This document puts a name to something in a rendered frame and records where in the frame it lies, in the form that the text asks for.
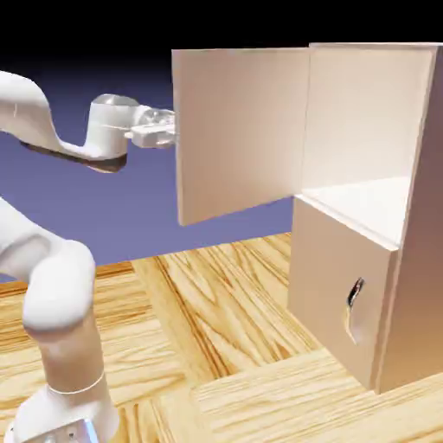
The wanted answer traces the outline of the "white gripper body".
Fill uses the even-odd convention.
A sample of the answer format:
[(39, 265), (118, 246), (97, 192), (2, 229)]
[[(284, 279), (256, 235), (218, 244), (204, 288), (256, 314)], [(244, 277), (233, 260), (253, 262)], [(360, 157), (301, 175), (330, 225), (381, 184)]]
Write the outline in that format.
[(125, 133), (125, 138), (142, 149), (165, 149), (175, 144), (175, 125), (135, 125)]

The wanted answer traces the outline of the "beige cabinet door without handle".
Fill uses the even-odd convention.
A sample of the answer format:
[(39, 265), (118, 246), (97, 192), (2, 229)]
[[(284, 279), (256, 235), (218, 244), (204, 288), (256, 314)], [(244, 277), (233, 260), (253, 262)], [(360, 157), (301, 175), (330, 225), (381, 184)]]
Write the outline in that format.
[(307, 49), (179, 49), (172, 79), (181, 225), (297, 192)]

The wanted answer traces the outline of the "beige painted cabinet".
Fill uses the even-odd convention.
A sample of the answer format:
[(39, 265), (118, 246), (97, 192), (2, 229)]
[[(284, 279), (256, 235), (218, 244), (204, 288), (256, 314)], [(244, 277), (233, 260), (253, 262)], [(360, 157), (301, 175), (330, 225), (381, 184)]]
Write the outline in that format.
[(375, 392), (443, 372), (443, 43), (314, 43), (297, 194), (398, 248)]

